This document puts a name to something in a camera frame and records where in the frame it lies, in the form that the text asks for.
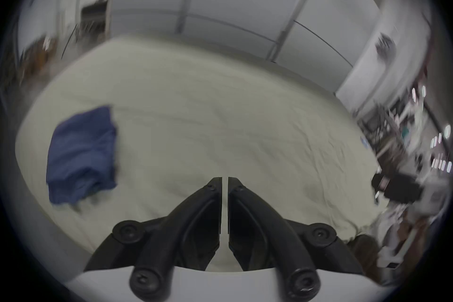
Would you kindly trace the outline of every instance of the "blue towel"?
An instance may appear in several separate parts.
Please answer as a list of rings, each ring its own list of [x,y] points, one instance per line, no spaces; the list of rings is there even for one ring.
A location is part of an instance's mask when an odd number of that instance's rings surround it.
[[[75,204],[99,190],[113,189],[115,140],[108,106],[60,123],[52,135],[47,159],[50,202]]]

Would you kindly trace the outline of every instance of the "white bedsheet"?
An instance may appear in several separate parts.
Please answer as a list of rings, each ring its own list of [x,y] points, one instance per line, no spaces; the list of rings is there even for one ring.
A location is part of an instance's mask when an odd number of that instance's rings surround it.
[[[333,95],[272,64],[170,39],[115,38],[56,77],[16,139],[16,158],[45,214],[93,252],[119,221],[167,215],[212,177],[224,177],[221,248],[208,270],[240,270],[228,249],[227,176],[284,218],[330,224],[353,238],[382,212],[377,169],[360,129]],[[117,187],[53,206],[46,185],[55,127],[111,104]]]

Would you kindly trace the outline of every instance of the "blue cloth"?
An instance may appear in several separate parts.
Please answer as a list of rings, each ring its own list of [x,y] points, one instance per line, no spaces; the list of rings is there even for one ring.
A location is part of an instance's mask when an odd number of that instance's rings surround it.
[[[60,123],[52,135],[47,159],[50,202],[75,204],[99,190],[113,189],[115,140],[108,106]]]

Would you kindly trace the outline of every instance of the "light fixture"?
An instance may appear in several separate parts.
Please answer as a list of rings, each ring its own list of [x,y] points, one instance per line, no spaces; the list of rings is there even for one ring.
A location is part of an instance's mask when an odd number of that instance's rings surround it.
[[[448,125],[447,127],[445,127],[444,129],[444,138],[447,139],[450,137],[450,132],[451,132],[451,126]]]

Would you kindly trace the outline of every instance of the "clothing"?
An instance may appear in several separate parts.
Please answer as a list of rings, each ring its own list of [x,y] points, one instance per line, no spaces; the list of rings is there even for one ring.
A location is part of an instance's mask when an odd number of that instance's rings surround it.
[[[46,183],[53,204],[75,204],[99,190],[113,189],[116,128],[110,108],[79,113],[60,123],[48,151]]]

